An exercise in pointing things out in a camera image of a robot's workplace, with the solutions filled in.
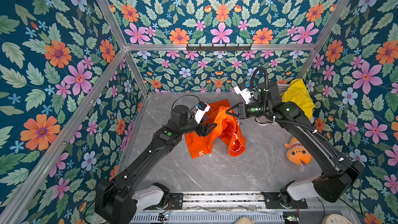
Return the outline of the orange shorts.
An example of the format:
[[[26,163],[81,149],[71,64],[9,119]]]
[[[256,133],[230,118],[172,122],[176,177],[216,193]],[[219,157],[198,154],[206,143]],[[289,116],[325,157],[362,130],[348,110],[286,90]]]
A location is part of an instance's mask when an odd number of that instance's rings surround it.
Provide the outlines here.
[[[228,147],[231,157],[238,157],[246,151],[246,139],[243,137],[236,117],[228,115],[226,111],[231,107],[228,100],[210,103],[208,122],[217,126],[205,137],[189,133],[185,135],[188,151],[193,159],[212,152],[214,141],[219,138]]]

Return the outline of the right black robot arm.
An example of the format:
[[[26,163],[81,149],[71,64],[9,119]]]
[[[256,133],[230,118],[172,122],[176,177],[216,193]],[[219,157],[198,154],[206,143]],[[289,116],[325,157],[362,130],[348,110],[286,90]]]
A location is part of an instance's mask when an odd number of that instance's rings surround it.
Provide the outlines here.
[[[238,119],[265,117],[279,124],[296,138],[320,166],[319,177],[307,181],[292,181],[282,187],[277,197],[284,208],[306,198],[322,198],[334,203],[357,181],[364,171],[359,161],[350,161],[312,125],[304,111],[294,102],[283,102],[277,84],[261,83],[258,97],[244,85],[234,87],[235,93],[243,98],[226,112]]]

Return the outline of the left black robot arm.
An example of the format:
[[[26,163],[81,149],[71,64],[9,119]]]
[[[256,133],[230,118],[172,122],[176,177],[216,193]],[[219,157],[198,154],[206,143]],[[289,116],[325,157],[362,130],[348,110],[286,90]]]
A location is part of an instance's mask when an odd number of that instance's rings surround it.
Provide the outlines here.
[[[210,106],[204,102],[199,102],[195,111],[185,105],[175,106],[169,121],[153,135],[143,153],[113,179],[102,180],[96,186],[95,213],[109,224],[128,224],[137,212],[148,207],[167,207],[170,190],[166,186],[154,183],[144,190],[137,188],[154,166],[179,144],[183,135],[211,133],[217,125],[207,121],[205,114],[209,110]]]

